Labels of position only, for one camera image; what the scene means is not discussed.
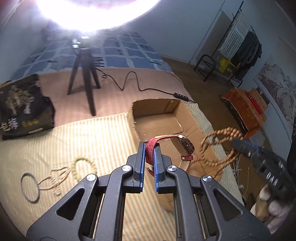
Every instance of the open cardboard box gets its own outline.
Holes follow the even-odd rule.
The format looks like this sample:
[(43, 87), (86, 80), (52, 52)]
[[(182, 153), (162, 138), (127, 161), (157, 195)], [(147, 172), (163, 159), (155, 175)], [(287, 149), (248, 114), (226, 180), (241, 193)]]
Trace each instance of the open cardboard box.
[[(176, 99), (144, 99), (134, 102), (127, 115), (130, 129), (133, 133), (133, 139), (136, 146), (139, 142), (148, 142), (151, 138), (167, 134), (180, 134), (187, 137), (195, 146), (193, 160), (201, 157), (200, 143), (205, 134), (197, 121), (194, 119), (190, 110), (180, 100)], [(170, 139), (159, 141), (161, 153), (171, 158), (173, 165), (179, 166), (181, 155), (175, 148)], [(212, 147), (205, 152), (205, 157), (210, 160), (216, 160), (217, 157)], [(194, 163), (188, 174), (201, 177), (205, 174), (213, 176), (217, 167), (210, 167), (204, 162)], [(221, 175), (217, 175), (216, 181), (219, 181)], [(173, 210), (173, 204), (165, 205), (159, 198), (160, 204), (166, 210)]]

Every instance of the orange covered table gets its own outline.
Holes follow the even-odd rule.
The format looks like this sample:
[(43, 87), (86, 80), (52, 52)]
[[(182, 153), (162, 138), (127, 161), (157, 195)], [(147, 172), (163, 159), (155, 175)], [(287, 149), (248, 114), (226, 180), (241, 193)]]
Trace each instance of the orange covered table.
[(233, 88), (222, 96), (221, 99), (233, 113), (234, 117), (239, 118), (245, 129), (246, 138), (248, 138), (263, 126), (266, 116), (264, 113), (259, 114), (246, 93), (247, 91), (243, 89)]

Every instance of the bright light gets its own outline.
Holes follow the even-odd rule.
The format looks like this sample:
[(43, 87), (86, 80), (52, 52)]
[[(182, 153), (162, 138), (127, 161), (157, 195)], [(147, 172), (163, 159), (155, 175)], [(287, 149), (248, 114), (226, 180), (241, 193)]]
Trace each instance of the bright light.
[(79, 6), (67, 0), (37, 0), (45, 17), (66, 29), (91, 32), (128, 23), (152, 9), (160, 0), (135, 0), (109, 9)]

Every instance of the blue checkered bedsheet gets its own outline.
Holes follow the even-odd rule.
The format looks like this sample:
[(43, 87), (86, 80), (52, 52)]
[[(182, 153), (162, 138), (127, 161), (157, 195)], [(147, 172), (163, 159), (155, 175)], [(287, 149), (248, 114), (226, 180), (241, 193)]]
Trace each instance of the blue checkered bedsheet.
[[(94, 57), (100, 57), (97, 63), (101, 67), (145, 68), (172, 72), (168, 63), (163, 61), (137, 33), (104, 30), (92, 38), (91, 51)], [(71, 44), (71, 39), (48, 41), (29, 56), (11, 80), (35, 73), (72, 69), (76, 56)]]

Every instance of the red watch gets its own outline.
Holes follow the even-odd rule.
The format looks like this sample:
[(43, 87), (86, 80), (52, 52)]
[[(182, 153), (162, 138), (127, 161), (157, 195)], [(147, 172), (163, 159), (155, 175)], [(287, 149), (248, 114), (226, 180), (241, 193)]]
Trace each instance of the red watch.
[(190, 161), (193, 160), (193, 152), (194, 152), (194, 145), (191, 141), (182, 135), (163, 135), (163, 136), (156, 136), (150, 139), (146, 145), (146, 163), (149, 165), (147, 167), (148, 172), (154, 176), (153, 170), (153, 150), (155, 148), (156, 143), (159, 140), (169, 138), (174, 146), (177, 148), (179, 153), (181, 154), (181, 162), (179, 168), (187, 171)]

